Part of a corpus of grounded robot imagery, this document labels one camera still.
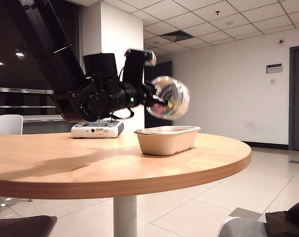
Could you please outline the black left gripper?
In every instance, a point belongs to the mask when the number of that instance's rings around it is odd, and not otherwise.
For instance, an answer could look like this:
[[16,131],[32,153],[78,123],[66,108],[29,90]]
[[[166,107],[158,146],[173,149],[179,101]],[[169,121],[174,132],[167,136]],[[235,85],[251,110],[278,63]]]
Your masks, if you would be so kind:
[[133,108],[139,104],[145,104],[147,107],[154,106],[159,104],[166,106],[164,100],[158,100],[154,98],[148,98],[149,91],[158,91],[161,90],[161,86],[153,84],[152,82],[147,83],[146,85],[142,84],[141,86],[133,86],[127,82],[120,82],[120,93],[119,93],[119,108]]

